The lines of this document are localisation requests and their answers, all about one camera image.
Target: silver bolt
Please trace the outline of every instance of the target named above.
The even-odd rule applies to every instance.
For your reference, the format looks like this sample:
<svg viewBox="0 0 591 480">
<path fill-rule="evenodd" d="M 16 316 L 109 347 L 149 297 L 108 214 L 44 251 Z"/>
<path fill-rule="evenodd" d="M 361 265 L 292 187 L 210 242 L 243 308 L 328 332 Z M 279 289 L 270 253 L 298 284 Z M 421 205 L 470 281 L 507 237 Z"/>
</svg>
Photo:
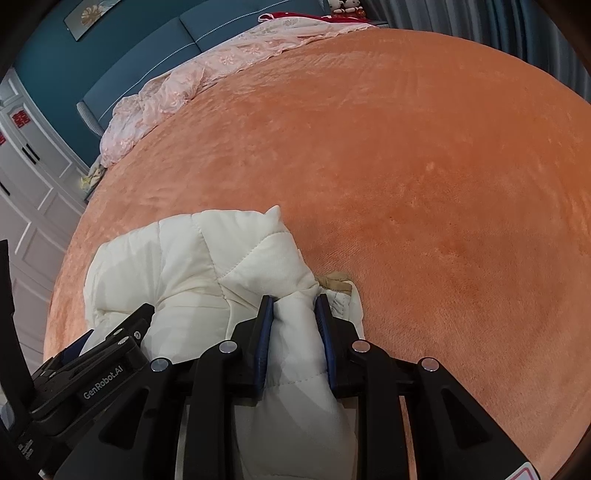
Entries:
<svg viewBox="0 0 591 480">
<path fill-rule="evenodd" d="M 236 342 L 232 342 L 231 340 L 226 340 L 225 342 L 220 343 L 221 353 L 232 353 L 237 348 L 238 345 Z"/>
<path fill-rule="evenodd" d="M 423 361 L 421 361 L 421 367 L 427 370 L 427 372 L 434 372 L 439 369 L 439 362 L 434 358 L 424 358 Z"/>
<path fill-rule="evenodd" d="M 367 352 L 369 352 L 371 345 L 368 342 L 366 342 L 365 340 L 355 340 L 353 342 L 353 345 L 351 345 L 351 347 L 356 352 L 367 353 Z"/>
<path fill-rule="evenodd" d="M 163 372 L 168 368 L 169 362 L 165 358 L 157 358 L 152 360 L 150 368 L 153 372 Z"/>
</svg>

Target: blue upholstered headboard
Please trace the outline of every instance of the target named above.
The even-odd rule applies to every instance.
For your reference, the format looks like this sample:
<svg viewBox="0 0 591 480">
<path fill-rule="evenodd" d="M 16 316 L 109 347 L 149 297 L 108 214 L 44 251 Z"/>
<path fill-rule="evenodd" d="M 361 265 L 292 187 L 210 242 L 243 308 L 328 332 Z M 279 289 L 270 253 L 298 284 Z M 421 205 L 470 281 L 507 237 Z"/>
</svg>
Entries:
<svg viewBox="0 0 591 480">
<path fill-rule="evenodd" d="M 327 0 L 207 0 L 173 18 L 119 59 L 84 95 L 77 108 L 98 136 L 113 107 L 148 80 L 257 25 L 265 12 L 330 13 Z"/>
</svg>

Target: gray curtain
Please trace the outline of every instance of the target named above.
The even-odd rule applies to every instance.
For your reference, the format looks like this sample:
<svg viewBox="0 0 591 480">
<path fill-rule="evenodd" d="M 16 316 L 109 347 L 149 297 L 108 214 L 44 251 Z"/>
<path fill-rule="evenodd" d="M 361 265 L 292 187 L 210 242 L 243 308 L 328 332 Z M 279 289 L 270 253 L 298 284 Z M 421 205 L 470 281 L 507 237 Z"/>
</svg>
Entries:
<svg viewBox="0 0 591 480">
<path fill-rule="evenodd" d="M 591 102 L 591 79 L 534 0 L 363 0 L 372 20 L 477 41 L 548 72 Z"/>
</svg>

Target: white wardrobe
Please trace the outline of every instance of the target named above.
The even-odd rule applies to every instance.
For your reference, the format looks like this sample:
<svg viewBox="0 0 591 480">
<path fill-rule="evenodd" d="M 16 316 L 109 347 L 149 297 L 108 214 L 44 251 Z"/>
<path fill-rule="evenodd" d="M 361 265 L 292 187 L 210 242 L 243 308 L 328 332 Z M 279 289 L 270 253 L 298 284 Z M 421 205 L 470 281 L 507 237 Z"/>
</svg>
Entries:
<svg viewBox="0 0 591 480">
<path fill-rule="evenodd" d="M 86 207 L 87 172 L 10 70 L 0 83 L 0 239 L 9 243 L 15 325 L 32 371 L 42 363 L 51 292 Z"/>
</svg>

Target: white sticker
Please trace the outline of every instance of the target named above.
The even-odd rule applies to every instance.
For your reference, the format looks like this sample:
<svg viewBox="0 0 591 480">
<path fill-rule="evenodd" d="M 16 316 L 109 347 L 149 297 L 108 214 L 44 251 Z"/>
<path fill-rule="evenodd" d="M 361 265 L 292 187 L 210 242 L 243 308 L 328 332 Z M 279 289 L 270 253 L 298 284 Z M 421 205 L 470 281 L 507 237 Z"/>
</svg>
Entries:
<svg viewBox="0 0 591 480">
<path fill-rule="evenodd" d="M 506 480 L 540 480 L 531 463 L 525 462 Z"/>
</svg>

